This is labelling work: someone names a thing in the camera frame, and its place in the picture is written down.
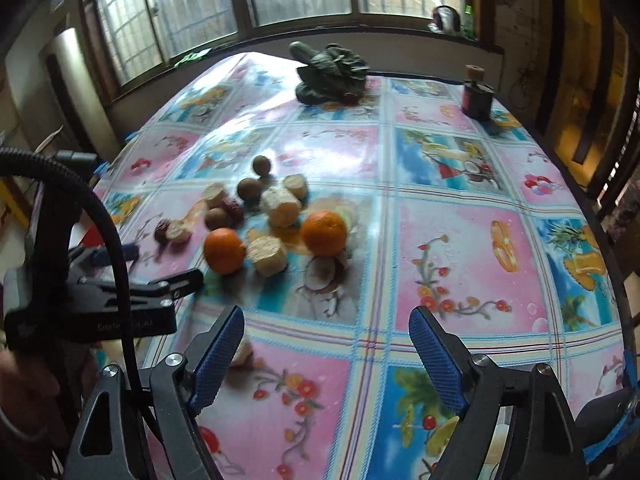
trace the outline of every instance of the orange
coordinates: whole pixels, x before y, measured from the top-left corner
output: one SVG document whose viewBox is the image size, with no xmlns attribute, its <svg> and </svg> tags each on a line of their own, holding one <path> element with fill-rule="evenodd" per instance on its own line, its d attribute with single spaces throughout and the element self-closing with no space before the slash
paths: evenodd
<svg viewBox="0 0 640 480">
<path fill-rule="evenodd" d="M 204 259 L 216 274 L 225 276 L 242 267 L 246 248 L 233 229 L 221 227 L 204 239 Z"/>
<path fill-rule="evenodd" d="M 338 213 L 317 211 L 302 222 L 300 235 L 316 256 L 335 256 L 347 243 L 347 225 Z"/>
</svg>

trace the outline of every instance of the black cable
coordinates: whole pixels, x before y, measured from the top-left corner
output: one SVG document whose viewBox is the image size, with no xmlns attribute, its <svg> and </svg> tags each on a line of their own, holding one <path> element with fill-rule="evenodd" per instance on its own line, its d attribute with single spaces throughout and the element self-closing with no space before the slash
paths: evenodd
<svg viewBox="0 0 640 480">
<path fill-rule="evenodd" d="M 162 442 L 158 422 L 144 400 L 140 383 L 136 348 L 133 343 L 129 274 L 122 252 L 120 236 L 111 216 L 87 184 L 73 171 L 55 160 L 15 148 L 0 148 L 0 177 L 7 176 L 33 178 L 48 186 L 54 186 L 73 197 L 75 202 L 86 211 L 100 232 L 113 268 L 113 281 L 122 330 L 122 355 L 127 369 L 129 387 L 146 424 L 154 436 Z"/>
</svg>

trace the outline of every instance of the printed cherry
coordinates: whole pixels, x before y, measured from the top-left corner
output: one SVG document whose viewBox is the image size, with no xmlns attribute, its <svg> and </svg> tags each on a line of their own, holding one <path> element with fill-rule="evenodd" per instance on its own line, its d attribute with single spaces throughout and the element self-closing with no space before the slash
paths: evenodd
<svg viewBox="0 0 640 480">
<path fill-rule="evenodd" d="M 435 430 L 436 429 L 436 418 L 433 415 L 427 415 L 422 420 L 422 427 L 427 431 Z"/>
</svg>

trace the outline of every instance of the plastic tablecloth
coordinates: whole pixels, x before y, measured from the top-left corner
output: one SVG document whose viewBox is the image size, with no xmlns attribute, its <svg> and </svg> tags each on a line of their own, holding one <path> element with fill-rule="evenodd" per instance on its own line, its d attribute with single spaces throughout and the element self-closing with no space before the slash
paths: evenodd
<svg viewBox="0 0 640 480">
<path fill-rule="evenodd" d="M 95 189 L 122 240 L 140 245 L 132 279 L 205 274 L 146 366 L 183 350 L 224 306 L 244 310 L 251 364 L 227 374 L 198 418 L 225 479 L 426 480 L 456 419 L 408 337 L 418 304 L 500 365 L 550 363 L 574 415 L 620 387 L 622 332 L 598 245 L 558 168 L 499 102 L 480 125 L 460 111 L 462 86 L 370 76 L 357 106 L 305 106 L 297 66 L 262 54 L 217 63 Z M 277 230 L 248 211 L 241 237 L 280 237 L 287 269 L 268 279 L 248 262 L 225 278 L 207 269 L 201 193 L 212 181 L 233 193 L 258 154 L 276 180 L 307 177 L 302 217 L 346 219 L 344 253 L 314 258 L 299 224 Z M 191 240 L 160 248 L 161 218 L 189 219 Z M 482 478 L 495 475 L 509 418 L 503 408 Z M 159 477 L 171 478 L 150 446 Z"/>
</svg>

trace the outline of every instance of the screw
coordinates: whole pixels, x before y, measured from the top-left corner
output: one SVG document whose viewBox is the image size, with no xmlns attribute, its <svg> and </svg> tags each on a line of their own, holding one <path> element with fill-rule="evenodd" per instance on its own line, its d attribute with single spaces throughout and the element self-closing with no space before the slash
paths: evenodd
<svg viewBox="0 0 640 480">
<path fill-rule="evenodd" d="M 109 365 L 103 368 L 102 374 L 105 377 L 113 377 L 118 373 L 118 367 L 116 365 Z"/>
<path fill-rule="evenodd" d="M 553 369 L 551 368 L 551 366 L 549 366 L 546 363 L 538 363 L 536 365 L 536 370 L 538 371 L 538 373 L 543 374 L 543 375 L 552 375 L 554 373 Z"/>
<path fill-rule="evenodd" d="M 484 354 L 473 354 L 471 356 L 471 360 L 474 362 L 476 366 L 481 366 L 481 367 L 488 366 L 489 363 L 491 362 L 491 359 L 489 359 L 489 356 Z"/>
<path fill-rule="evenodd" d="M 182 355 L 180 354 L 169 354 L 165 359 L 164 362 L 168 365 L 168 366 L 177 366 L 182 362 Z"/>
</svg>

